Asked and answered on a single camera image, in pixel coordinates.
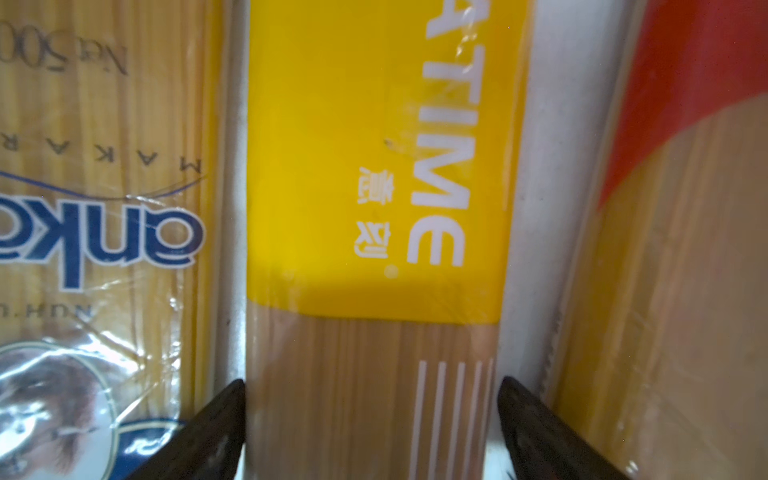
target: blue curved line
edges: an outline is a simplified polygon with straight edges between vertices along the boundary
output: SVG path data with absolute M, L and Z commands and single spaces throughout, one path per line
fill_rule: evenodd
M 193 182 L 191 182 L 189 184 L 182 185 L 181 187 L 178 187 L 178 188 L 176 188 L 174 190 L 168 191 L 168 192 L 166 192 L 164 194 L 158 194 L 157 193 L 157 192 L 160 192 L 162 190 L 165 190 L 164 188 L 161 188 L 160 190 L 155 190 L 155 191 L 152 191 L 152 192 L 148 192 L 146 194 L 124 195 L 123 197 L 95 197 L 95 196 L 92 196 L 92 195 L 81 194 L 80 192 L 76 192 L 74 190 L 69 190 L 69 189 L 62 188 L 62 187 L 56 187 L 55 185 L 46 184 L 45 182 L 41 182 L 41 181 L 38 181 L 38 180 L 32 180 L 31 178 L 20 177 L 18 175 L 14 175 L 14 174 L 11 174 L 9 172 L 4 172 L 2 170 L 0 170 L 0 177 L 5 177 L 5 178 L 9 178 L 11 180 L 20 181 L 20 182 L 23 182 L 25 184 L 33 185 L 35 187 L 44 188 L 46 190 L 51 190 L 51 191 L 54 191 L 54 192 L 59 192 L 60 194 L 69 195 L 70 197 L 81 198 L 83 200 L 99 200 L 99 201 L 133 200 L 133 199 L 140 200 L 141 198 L 147 198 L 147 199 L 151 199 L 151 200 L 156 200 L 157 198 L 170 197 L 171 195 L 178 194 L 180 192 L 183 192 L 187 188 L 190 188 L 190 187 L 193 187 L 193 186 L 199 184 L 205 178 L 205 177 L 200 177 L 197 180 L 195 180 L 195 181 L 193 181 Z

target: spaghetti package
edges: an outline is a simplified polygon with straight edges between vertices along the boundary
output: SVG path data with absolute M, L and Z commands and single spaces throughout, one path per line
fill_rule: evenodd
M 639 2 L 548 398 L 632 478 L 768 468 L 768 2 Z
M 481 478 L 530 5 L 251 15 L 250 471 Z
M 124 478 L 208 400 L 223 19 L 0 1 L 0 478 Z

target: white surface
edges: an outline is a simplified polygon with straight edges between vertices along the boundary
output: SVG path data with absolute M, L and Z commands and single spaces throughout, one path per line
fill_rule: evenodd
M 541 381 L 633 4 L 538 0 L 497 385 Z M 244 378 L 247 18 L 247 0 L 234 0 L 218 389 Z M 495 409 L 489 437 L 485 480 L 508 480 Z

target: text atime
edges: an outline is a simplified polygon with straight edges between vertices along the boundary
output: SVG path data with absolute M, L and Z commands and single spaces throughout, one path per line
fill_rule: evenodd
M 456 11 L 455 0 L 443 0 L 442 14 L 427 24 L 427 39 L 439 37 L 448 32 L 463 28 L 488 18 L 490 11 L 488 0 L 473 0 L 472 7 Z M 480 105 L 482 90 L 483 64 L 485 47 L 476 45 L 472 51 L 472 63 L 469 65 L 424 62 L 423 78 L 430 80 L 453 81 L 469 84 L 469 104 L 472 109 L 439 108 L 422 106 L 419 120 L 430 124 L 450 124 L 474 127 L 478 124 L 477 106 Z M 416 161 L 413 175 L 422 182 L 440 190 L 441 194 L 413 192 L 411 205 L 421 207 L 442 207 L 458 210 L 469 208 L 469 189 L 435 173 L 435 169 L 471 161 L 475 158 L 475 137 L 458 135 L 419 134 L 416 145 L 422 148 L 434 148 L 448 151 L 436 157 Z M 439 265 L 442 258 L 443 234 L 453 239 L 453 266 L 464 265 L 465 235 L 462 226 L 451 217 L 432 215 L 417 221 L 408 238 L 408 262 L 419 261 L 419 244 L 427 233 L 432 234 L 432 247 L 429 262 Z

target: chinese character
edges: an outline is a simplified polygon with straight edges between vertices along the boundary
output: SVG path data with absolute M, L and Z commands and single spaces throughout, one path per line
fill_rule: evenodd
M 374 174 L 367 168 L 360 168 L 360 180 L 357 183 L 357 203 L 379 202 L 385 205 L 392 201 L 392 192 L 395 190 L 395 176 L 384 170 L 380 174 Z
M 360 236 L 355 241 L 355 253 L 362 258 L 386 258 L 389 245 L 389 222 L 357 222 Z

